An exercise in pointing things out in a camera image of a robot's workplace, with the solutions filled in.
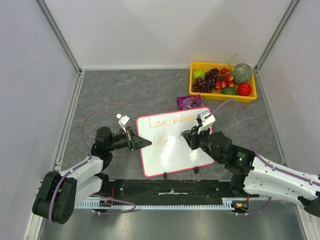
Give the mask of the pink framed whiteboard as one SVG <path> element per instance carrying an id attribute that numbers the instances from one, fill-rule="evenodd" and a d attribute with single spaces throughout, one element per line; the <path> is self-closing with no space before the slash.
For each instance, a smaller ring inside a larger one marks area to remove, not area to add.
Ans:
<path id="1" fill-rule="evenodd" d="M 197 115 L 205 111 L 211 110 L 208 107 L 199 107 L 138 117 L 138 135 L 152 142 L 152 145 L 140 150 L 146 177 L 206 167 L 215 162 L 200 148 L 191 150 L 182 136 L 175 137 L 197 126 Z"/>

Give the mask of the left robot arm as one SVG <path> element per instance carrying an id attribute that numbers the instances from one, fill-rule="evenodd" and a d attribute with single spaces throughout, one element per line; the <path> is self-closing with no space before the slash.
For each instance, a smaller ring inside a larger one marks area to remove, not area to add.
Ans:
<path id="1" fill-rule="evenodd" d="M 127 148 L 133 152 L 152 145 L 152 142 L 136 135 L 131 128 L 113 134 L 109 127 L 96 131 L 95 142 L 89 155 L 77 165 L 61 171 L 48 172 L 42 181 L 32 206 L 32 213 L 53 223 L 65 224 L 74 208 L 92 194 L 106 196 L 110 185 L 100 173 L 112 161 L 112 152 Z"/>

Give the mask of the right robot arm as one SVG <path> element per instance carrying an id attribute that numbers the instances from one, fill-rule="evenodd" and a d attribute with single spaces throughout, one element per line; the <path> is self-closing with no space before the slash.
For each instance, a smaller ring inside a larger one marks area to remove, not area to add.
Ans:
<path id="1" fill-rule="evenodd" d="M 198 131 L 195 126 L 181 136 L 191 150 L 201 149 L 216 163 L 233 174 L 229 191 L 282 199 L 302 207 L 307 213 L 320 215 L 320 179 L 275 163 L 244 147 L 234 145 L 222 132 Z"/>

